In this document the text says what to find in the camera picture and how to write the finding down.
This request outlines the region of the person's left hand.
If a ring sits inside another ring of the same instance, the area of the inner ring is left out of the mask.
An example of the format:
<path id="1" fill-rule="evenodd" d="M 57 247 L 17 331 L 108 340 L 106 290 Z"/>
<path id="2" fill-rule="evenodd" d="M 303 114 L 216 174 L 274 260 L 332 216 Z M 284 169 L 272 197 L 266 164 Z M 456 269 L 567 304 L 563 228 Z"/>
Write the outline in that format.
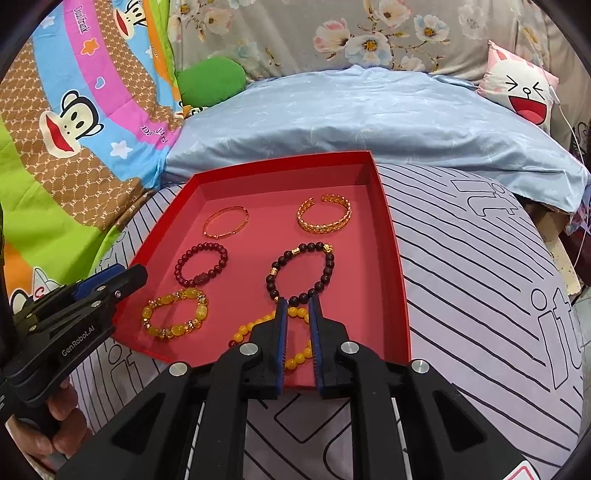
<path id="1" fill-rule="evenodd" d="M 47 400 L 47 406 L 51 415 L 60 423 L 60 429 L 52 439 L 14 416 L 5 426 L 16 445 L 34 465 L 43 472 L 55 473 L 58 466 L 51 455 L 59 453 L 71 458 L 93 433 L 78 408 L 77 392 L 69 380 L 62 382 L 55 394 Z"/>

